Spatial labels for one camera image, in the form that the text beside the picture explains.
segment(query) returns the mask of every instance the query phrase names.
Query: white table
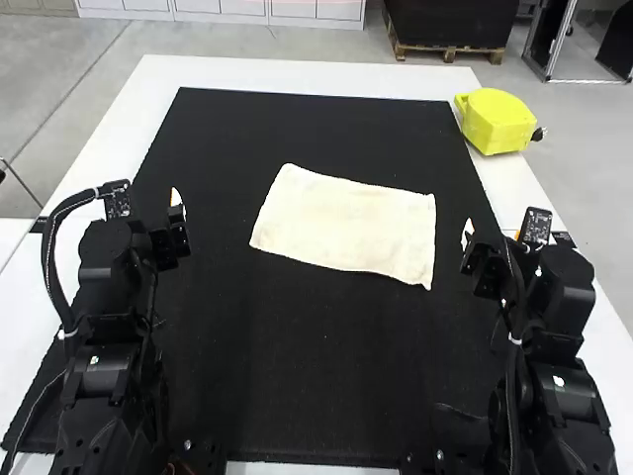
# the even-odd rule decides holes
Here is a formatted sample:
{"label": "white table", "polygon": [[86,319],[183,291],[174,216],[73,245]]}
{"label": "white table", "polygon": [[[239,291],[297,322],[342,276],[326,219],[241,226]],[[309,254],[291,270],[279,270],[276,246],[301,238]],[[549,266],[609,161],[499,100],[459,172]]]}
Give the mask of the white table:
{"label": "white table", "polygon": [[0,219],[0,272],[4,269],[22,238],[33,225],[34,220],[19,218]]}
{"label": "white table", "polygon": [[[48,204],[49,213],[72,193],[110,180],[133,179],[181,86],[309,95],[447,100],[480,87],[470,68],[291,62],[256,59],[145,56],[101,124],[79,154]],[[528,206],[554,212],[554,230],[565,225],[519,153],[482,157],[470,149],[499,226],[520,227]],[[101,203],[80,208],[61,227],[57,245],[59,275],[70,298],[78,288],[77,245],[91,219],[103,217]],[[28,235],[0,274],[3,319],[21,315],[11,338],[0,345],[0,432],[4,432],[28,389],[58,325],[40,269],[40,238]],[[597,301],[585,330],[580,357],[595,379],[612,423],[620,474],[633,475],[633,341],[595,282]],[[20,355],[20,367],[14,364]],[[18,459],[16,473],[46,473],[50,459]],[[378,472],[375,469],[230,463],[230,473]]]}

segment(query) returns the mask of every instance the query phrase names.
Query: white cable tie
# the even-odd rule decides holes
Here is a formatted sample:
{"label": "white cable tie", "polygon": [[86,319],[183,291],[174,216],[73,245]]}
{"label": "white cable tie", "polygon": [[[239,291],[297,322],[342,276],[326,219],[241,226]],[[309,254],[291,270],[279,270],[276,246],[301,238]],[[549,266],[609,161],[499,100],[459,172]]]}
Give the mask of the white cable tie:
{"label": "white cable tie", "polygon": [[522,338],[514,339],[512,337],[512,333],[511,332],[507,334],[507,339],[509,339],[512,343],[514,343],[517,346],[521,346],[523,344],[523,339]]}
{"label": "white cable tie", "polygon": [[77,334],[77,332],[79,332],[79,326],[77,326],[77,328],[75,330],[73,330],[72,332],[70,332],[70,333],[64,332],[63,338],[60,338],[60,339],[71,338],[72,336],[75,336]]}

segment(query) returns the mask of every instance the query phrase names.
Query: floor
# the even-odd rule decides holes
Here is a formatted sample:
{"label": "floor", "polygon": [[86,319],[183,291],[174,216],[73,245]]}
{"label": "floor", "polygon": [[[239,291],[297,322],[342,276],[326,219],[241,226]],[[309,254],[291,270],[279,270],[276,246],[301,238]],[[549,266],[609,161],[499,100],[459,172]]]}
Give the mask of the floor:
{"label": "floor", "polygon": [[[512,32],[503,66],[457,56],[484,86],[518,95],[549,135],[525,157],[596,267],[607,295],[633,334],[633,85],[541,84],[520,54],[527,28]],[[591,36],[565,43],[556,75],[602,78]],[[363,32],[0,15],[0,156],[45,202],[145,53],[395,62],[380,11]],[[408,64],[442,64],[435,54]],[[34,217],[40,207],[9,177],[0,217]]]}

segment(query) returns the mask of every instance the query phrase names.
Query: white cabinet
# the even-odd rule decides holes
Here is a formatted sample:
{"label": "white cabinet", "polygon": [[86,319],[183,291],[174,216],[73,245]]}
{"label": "white cabinet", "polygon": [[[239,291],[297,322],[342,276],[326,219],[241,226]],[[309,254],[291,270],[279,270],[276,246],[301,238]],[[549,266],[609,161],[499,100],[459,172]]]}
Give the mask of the white cabinet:
{"label": "white cabinet", "polygon": [[42,3],[48,10],[72,11],[75,9],[75,4],[72,0],[43,0]]}
{"label": "white cabinet", "polygon": [[362,30],[366,0],[0,0],[74,1],[80,17],[250,23]]}
{"label": "white cabinet", "polygon": [[360,22],[362,3],[362,0],[317,0],[316,17]]}
{"label": "white cabinet", "polygon": [[38,0],[7,0],[11,8],[24,8],[26,10],[38,10],[40,4]]}
{"label": "white cabinet", "polygon": [[271,0],[270,8],[273,17],[317,17],[317,0]]}
{"label": "white cabinet", "polygon": [[79,8],[123,10],[123,0],[79,0]]}
{"label": "white cabinet", "polygon": [[264,0],[220,0],[220,11],[223,15],[266,15]]}
{"label": "white cabinet", "polygon": [[169,11],[167,0],[123,0],[123,5],[126,10]]}
{"label": "white cabinet", "polygon": [[220,0],[175,0],[177,12],[219,13]]}

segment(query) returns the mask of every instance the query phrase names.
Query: wooden pallet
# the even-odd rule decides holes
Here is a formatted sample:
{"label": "wooden pallet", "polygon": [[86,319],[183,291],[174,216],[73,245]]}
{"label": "wooden pallet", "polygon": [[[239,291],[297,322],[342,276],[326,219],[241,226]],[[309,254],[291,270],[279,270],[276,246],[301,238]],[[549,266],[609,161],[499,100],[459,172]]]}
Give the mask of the wooden pallet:
{"label": "wooden pallet", "polygon": [[494,65],[499,65],[503,61],[504,47],[439,47],[439,46],[426,46],[426,45],[406,45],[398,40],[394,23],[387,11],[387,8],[383,7],[383,18],[387,25],[387,35],[389,41],[392,44],[394,50],[394,56],[397,61],[404,61],[407,59],[407,53],[411,51],[440,51],[444,53],[444,62],[451,63],[455,60],[455,54],[457,52],[478,52],[488,54],[489,61]]}

